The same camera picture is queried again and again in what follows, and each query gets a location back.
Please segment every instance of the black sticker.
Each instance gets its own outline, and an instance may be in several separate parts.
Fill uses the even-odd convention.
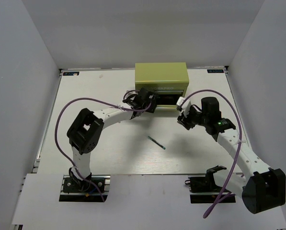
[[[222,69],[207,69],[208,73],[224,73]]]
[[[79,72],[64,72],[63,76],[78,76]]]

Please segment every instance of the white cable clip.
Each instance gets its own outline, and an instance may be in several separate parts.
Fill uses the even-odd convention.
[[[76,170],[79,170],[77,166],[72,166],[71,168],[72,168],[72,169],[75,169],[75,171],[76,171]]]
[[[121,106],[121,104],[118,104],[117,106],[118,106],[118,109],[120,109],[120,111],[124,111],[123,107]]]
[[[240,140],[240,139],[238,139],[237,142],[235,142],[235,144],[237,145],[237,144],[239,144],[240,142],[241,142],[241,143],[246,143],[246,140]]]

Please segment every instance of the yellow box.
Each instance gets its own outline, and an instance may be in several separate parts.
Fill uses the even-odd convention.
[[[185,96],[188,85],[185,62],[135,64],[135,89],[144,87],[158,93],[158,108],[176,108],[179,97]]]

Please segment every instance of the white wall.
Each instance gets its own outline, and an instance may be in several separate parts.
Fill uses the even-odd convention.
[[[286,173],[286,0],[266,0],[229,68],[253,149]],[[286,218],[286,204],[282,207]]]
[[[229,65],[264,0],[23,0],[61,69]]]
[[[58,83],[58,69],[20,0],[0,0],[0,230],[9,229]]]

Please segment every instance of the gray wall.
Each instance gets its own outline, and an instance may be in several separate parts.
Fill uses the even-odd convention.
[[[229,65],[264,0],[23,0],[61,69]]]
[[[0,0],[0,230],[9,229],[58,83],[58,69],[20,0]]]
[[[229,68],[253,149],[286,173],[286,0],[266,0]],[[286,204],[282,207],[286,218]]]

